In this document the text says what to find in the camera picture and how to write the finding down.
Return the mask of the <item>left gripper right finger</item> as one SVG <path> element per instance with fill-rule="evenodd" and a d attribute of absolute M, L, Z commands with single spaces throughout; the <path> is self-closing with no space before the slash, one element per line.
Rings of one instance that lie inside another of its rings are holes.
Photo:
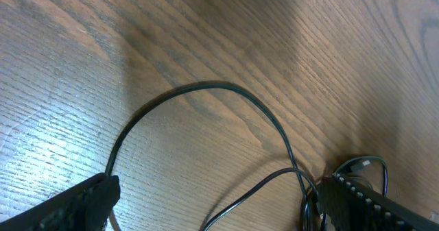
<path fill-rule="evenodd" d="M 318 185 L 321 210 L 340 231 L 438 231 L 438 224 L 417 215 L 346 175 Z"/>

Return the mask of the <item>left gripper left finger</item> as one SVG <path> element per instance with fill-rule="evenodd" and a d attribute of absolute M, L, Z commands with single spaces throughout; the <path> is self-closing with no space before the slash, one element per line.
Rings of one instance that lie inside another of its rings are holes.
<path fill-rule="evenodd" d="M 1 222 L 2 230 L 103 230 L 120 199 L 119 177 L 98 173 L 45 202 Z"/>

